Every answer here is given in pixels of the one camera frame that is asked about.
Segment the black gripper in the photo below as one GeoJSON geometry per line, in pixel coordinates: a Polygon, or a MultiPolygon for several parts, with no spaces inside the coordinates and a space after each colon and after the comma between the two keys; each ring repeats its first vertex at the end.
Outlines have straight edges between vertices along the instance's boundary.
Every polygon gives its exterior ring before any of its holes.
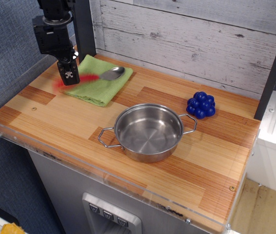
{"type": "Polygon", "coordinates": [[[37,16],[32,19],[33,29],[41,54],[54,56],[58,62],[58,70],[65,86],[80,83],[76,58],[78,52],[73,48],[69,38],[67,25],[73,20],[66,16],[60,20],[37,16]]]}

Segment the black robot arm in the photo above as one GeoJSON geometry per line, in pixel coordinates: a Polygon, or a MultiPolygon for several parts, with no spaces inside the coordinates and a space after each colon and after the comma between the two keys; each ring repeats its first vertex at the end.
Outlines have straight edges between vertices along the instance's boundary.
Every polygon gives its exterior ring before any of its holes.
{"type": "Polygon", "coordinates": [[[41,54],[57,59],[57,66],[65,86],[80,82],[76,59],[78,52],[69,38],[67,25],[74,19],[72,0],[39,0],[42,16],[32,19],[35,37],[41,54]]]}

